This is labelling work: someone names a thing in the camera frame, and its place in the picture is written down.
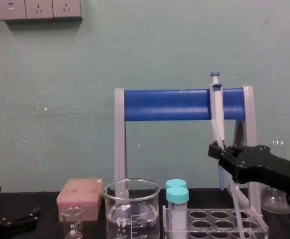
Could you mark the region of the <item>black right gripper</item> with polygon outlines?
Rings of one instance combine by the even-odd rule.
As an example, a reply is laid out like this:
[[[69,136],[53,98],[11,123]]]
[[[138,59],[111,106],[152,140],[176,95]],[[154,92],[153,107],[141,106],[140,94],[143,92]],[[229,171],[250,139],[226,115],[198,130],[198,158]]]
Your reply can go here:
[[[230,145],[222,149],[210,144],[208,156],[219,158],[219,166],[236,182],[260,182],[290,194],[290,161],[272,154],[268,146]]]

